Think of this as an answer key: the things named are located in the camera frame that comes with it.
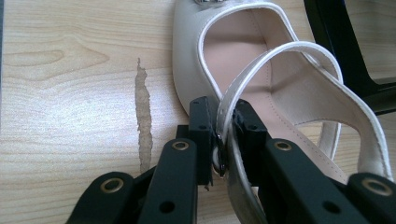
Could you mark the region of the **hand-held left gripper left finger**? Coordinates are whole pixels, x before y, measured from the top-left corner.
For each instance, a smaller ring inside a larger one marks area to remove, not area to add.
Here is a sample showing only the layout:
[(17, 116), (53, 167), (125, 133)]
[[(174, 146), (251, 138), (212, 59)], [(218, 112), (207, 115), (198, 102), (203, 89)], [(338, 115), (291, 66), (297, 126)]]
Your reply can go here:
[(190, 102), (189, 124), (178, 125), (176, 138), (188, 138), (197, 147), (197, 184), (213, 184), (212, 155), (215, 143), (215, 131), (212, 119), (212, 106), (206, 96)]

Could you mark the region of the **red and black shoe rack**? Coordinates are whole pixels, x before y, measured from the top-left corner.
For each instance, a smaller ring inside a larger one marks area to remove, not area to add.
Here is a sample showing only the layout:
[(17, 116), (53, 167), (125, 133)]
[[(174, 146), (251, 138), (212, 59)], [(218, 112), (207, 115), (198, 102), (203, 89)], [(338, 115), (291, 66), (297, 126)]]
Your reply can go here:
[(368, 73), (345, 0), (304, 0), (315, 41), (339, 62), (344, 83), (376, 115), (396, 112), (396, 81), (376, 83)]

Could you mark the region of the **white strappy sandal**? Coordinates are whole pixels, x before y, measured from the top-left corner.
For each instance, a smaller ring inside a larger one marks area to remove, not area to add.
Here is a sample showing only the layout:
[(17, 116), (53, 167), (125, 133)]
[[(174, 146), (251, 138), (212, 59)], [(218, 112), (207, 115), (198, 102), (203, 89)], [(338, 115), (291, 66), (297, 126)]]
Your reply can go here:
[(240, 99), (252, 105), (271, 136), (294, 142), (323, 174), (347, 180), (333, 161), (346, 124), (361, 138), (358, 170), (392, 177), (385, 136), (373, 111), (344, 85), (330, 52), (299, 40), (276, 4), (177, 0), (173, 70), (183, 105), (201, 96), (214, 104), (216, 133), (230, 155), (232, 205), (242, 221), (256, 224), (265, 214), (232, 125)]

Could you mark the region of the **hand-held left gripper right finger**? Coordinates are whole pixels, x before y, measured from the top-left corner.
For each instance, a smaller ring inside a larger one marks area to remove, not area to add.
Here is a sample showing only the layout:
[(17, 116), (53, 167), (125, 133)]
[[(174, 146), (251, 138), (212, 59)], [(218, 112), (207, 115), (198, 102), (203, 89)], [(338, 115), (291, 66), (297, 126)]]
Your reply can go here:
[(239, 100), (236, 104), (233, 111), (233, 127), (245, 177), (253, 187), (258, 187), (263, 182), (260, 150), (264, 148), (270, 135), (252, 105), (245, 100)]

